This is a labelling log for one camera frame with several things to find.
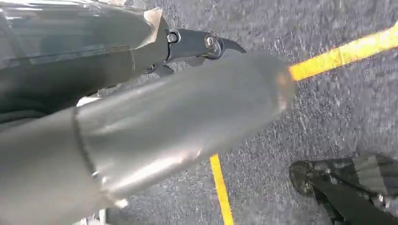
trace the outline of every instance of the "metal clamp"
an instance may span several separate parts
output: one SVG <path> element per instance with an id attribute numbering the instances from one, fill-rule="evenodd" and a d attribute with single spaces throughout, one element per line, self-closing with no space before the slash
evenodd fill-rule
<path id="1" fill-rule="evenodd" d="M 246 53 L 238 43 L 216 37 L 215 35 L 199 30 L 177 29 L 168 34 L 169 52 L 166 63 L 176 60 L 185 60 L 191 57 L 204 57 L 208 60 L 217 60 L 224 55 L 225 50 L 231 49 Z"/>
<path id="2" fill-rule="evenodd" d="M 151 65 L 145 74 L 154 71 L 159 76 L 168 76 L 174 73 L 167 63 L 184 61 L 195 67 L 202 65 L 205 60 L 217 60 L 221 58 L 225 50 L 231 49 L 240 53 L 246 53 L 238 43 L 226 38 L 217 37 L 209 32 L 199 30 L 168 30 L 168 56 L 163 65 Z"/>
<path id="3" fill-rule="evenodd" d="M 107 209 L 98 212 L 98 216 L 94 214 L 91 218 L 83 218 L 73 225 L 110 225 L 107 223 Z"/>

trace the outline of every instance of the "yellow painted stripe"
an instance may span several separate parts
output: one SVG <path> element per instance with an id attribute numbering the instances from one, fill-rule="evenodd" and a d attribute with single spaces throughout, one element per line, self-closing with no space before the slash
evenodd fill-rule
<path id="1" fill-rule="evenodd" d="M 388 30 L 354 40 L 293 65 L 290 73 L 295 81 L 299 81 L 394 47 L 398 47 L 398 23 Z"/>
<path id="2" fill-rule="evenodd" d="M 232 212 L 230 202 L 228 201 L 227 188 L 225 187 L 224 178 L 222 177 L 221 164 L 218 155 L 214 155 L 210 158 L 210 164 L 213 170 L 213 177 L 215 183 L 215 189 L 217 190 L 218 201 L 220 202 L 222 219 L 225 225 L 234 224 L 232 219 Z"/>

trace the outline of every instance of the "bolt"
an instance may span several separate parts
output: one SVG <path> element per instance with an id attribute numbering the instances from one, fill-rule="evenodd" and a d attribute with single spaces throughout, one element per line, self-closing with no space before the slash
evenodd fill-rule
<path id="1" fill-rule="evenodd" d="M 151 74 L 156 70 L 156 65 L 152 64 L 150 67 L 148 67 L 145 71 L 144 74 Z"/>
<path id="2" fill-rule="evenodd" d="M 214 37 L 212 37 L 212 36 L 206 37 L 206 39 L 205 39 L 206 48 L 209 48 L 209 49 L 214 48 L 215 42 L 216 42 L 216 40 Z"/>
<path id="3" fill-rule="evenodd" d="M 168 41 L 169 43 L 177 42 L 177 40 L 178 40 L 177 34 L 175 34 L 175 33 L 169 33 L 169 34 L 167 35 L 167 41 Z"/>

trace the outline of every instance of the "motorcycle exhaust pipe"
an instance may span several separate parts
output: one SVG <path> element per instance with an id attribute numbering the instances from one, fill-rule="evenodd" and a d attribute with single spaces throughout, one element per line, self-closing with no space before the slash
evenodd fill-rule
<path id="1" fill-rule="evenodd" d="M 10 128 L 0 133 L 0 224 L 72 224 L 123 207 L 261 132 L 293 95 L 282 60 L 249 53 Z"/>

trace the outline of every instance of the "gray asphalt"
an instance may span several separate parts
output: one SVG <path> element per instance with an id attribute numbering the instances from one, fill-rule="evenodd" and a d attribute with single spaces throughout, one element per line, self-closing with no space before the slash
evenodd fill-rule
<path id="1" fill-rule="evenodd" d="M 248 51 L 270 51 L 290 64 L 386 29 L 397 0 L 151 0 L 170 26 L 213 30 Z M 119 85 L 133 88 L 150 75 Z M 329 224 L 299 196 L 288 167 L 300 159 L 398 156 L 398 49 L 297 84 L 292 109 L 237 149 L 220 154 L 236 224 Z M 113 225 L 223 224 L 210 163 L 203 162 L 132 196 L 110 212 Z"/>

